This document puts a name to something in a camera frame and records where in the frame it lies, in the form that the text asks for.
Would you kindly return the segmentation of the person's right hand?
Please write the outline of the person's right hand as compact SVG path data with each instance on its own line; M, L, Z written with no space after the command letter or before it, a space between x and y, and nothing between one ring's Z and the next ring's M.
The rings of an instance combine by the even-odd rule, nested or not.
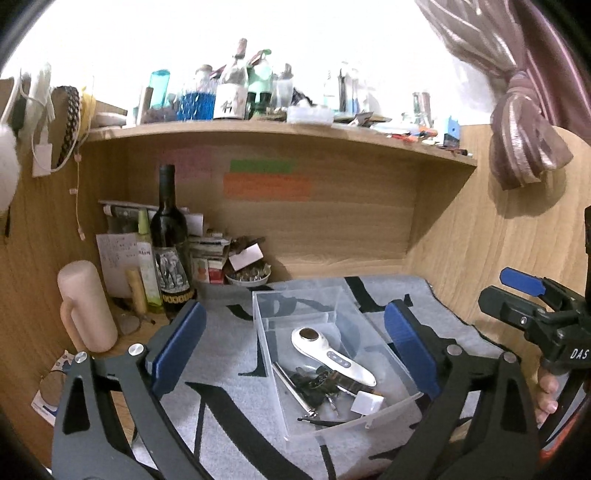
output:
M548 417L557 411L556 395L558 389L558 378L540 367L537 374L537 390L535 394L535 416L539 426L543 425Z

